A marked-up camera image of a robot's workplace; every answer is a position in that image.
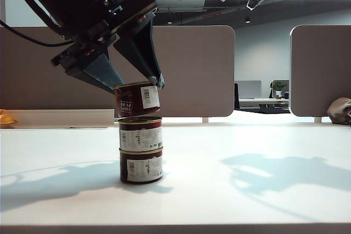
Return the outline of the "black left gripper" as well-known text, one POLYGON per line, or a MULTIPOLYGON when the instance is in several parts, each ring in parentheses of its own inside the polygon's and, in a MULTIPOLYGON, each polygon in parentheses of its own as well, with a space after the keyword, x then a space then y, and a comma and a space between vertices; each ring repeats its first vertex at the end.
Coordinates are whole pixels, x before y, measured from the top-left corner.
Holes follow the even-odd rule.
POLYGON ((52 59, 68 75, 90 77, 91 84, 111 94, 125 84, 108 57, 115 49, 153 85, 165 80, 152 39, 158 0, 52 0, 51 14, 60 34, 74 44, 52 59))

